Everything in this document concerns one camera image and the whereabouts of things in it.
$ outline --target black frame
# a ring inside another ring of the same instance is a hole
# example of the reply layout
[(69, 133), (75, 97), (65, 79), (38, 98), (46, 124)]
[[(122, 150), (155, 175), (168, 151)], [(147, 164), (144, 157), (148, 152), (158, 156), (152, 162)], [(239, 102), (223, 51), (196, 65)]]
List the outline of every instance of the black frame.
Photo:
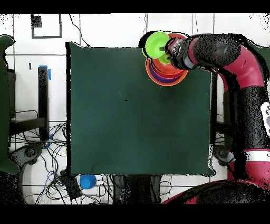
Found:
[[(48, 74), (47, 67), (38, 68), (38, 118), (28, 120), (11, 120), (9, 125), (9, 135), (16, 135), (28, 130), (39, 128), (40, 140), (49, 140), (49, 99), (48, 99)], [(9, 95), (11, 96), (11, 111), (15, 111), (15, 80), (16, 74), (14, 70), (9, 69)]]

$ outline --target green table surface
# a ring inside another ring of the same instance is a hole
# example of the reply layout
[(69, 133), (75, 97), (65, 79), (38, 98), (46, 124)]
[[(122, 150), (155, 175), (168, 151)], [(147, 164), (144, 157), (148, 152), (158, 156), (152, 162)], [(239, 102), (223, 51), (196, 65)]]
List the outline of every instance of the green table surface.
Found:
[(141, 49), (70, 48), (72, 173), (213, 175), (209, 72), (163, 87)]

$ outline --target black cable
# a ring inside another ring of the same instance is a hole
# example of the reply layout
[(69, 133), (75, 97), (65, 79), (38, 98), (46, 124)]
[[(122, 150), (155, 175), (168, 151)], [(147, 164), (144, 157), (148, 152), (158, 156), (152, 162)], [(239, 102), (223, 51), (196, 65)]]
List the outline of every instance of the black cable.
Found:
[(47, 169), (47, 163), (46, 163), (46, 160), (45, 160), (45, 158), (42, 156), (42, 155), (40, 155), (41, 156), (41, 158), (44, 160), (44, 163), (45, 163), (45, 169), (47, 170), (47, 172), (49, 173), (49, 170)]
[(197, 25), (197, 13), (195, 13), (195, 20), (196, 20), (197, 34), (199, 34), (198, 25)]
[(143, 33), (142, 33), (142, 35), (144, 35), (144, 31), (146, 30), (146, 28), (147, 28), (147, 23), (146, 23), (146, 27), (144, 28), (144, 30), (143, 30)]
[(79, 32), (80, 32), (80, 34), (81, 34), (81, 38), (82, 38), (82, 40), (83, 40), (83, 42), (87, 45), (87, 46), (89, 46), (89, 47), (91, 47), (89, 44), (87, 44), (86, 42), (85, 42), (85, 40), (83, 39), (83, 37), (82, 37), (82, 32), (81, 32), (81, 30), (80, 30), (80, 28), (78, 28), (74, 23), (73, 23), (73, 20), (72, 20), (72, 18), (71, 18), (71, 15), (69, 14), (69, 16), (70, 16), (70, 20), (71, 20), (71, 23), (72, 23), (72, 25), (73, 26), (75, 26), (78, 30), (79, 30)]
[(172, 189), (171, 183), (169, 181), (161, 181), (160, 184), (162, 184), (163, 182), (167, 182), (170, 184), (170, 190), (167, 193), (161, 194), (160, 196), (170, 193), (170, 191)]
[(66, 139), (66, 133), (65, 133), (66, 132), (66, 128), (65, 127), (62, 128), (62, 132), (63, 132), (63, 135), (64, 135), (64, 137)]
[(108, 189), (110, 191), (110, 185), (109, 185), (109, 178), (108, 178), (108, 175), (106, 175), (106, 179), (107, 179), (107, 184), (108, 184)]
[(58, 193), (60, 194), (61, 199), (62, 199), (62, 201), (64, 202), (64, 204), (66, 204), (65, 201), (64, 201), (64, 199), (63, 199), (63, 195), (61, 194), (61, 192), (60, 192), (58, 189), (57, 189), (57, 191), (58, 191)]

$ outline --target blue tape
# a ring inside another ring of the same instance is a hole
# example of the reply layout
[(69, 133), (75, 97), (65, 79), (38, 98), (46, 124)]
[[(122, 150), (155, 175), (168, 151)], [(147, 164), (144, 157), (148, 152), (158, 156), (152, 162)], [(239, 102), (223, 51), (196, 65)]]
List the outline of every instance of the blue tape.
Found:
[(52, 80), (51, 69), (49, 69), (49, 71), (48, 71), (48, 76), (49, 76), (49, 80)]
[(46, 142), (47, 146), (49, 147), (51, 145), (51, 142)]

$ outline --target white stripe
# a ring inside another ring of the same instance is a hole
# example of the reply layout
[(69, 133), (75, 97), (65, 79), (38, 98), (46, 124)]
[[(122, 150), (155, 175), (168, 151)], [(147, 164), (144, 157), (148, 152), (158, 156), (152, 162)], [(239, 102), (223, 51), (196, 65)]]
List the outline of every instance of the white stripe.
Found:
[[(249, 151), (245, 152), (247, 156), (247, 161), (261, 161), (261, 162), (270, 162), (270, 152), (269, 151)], [(232, 153), (228, 153), (228, 161), (233, 158)]]

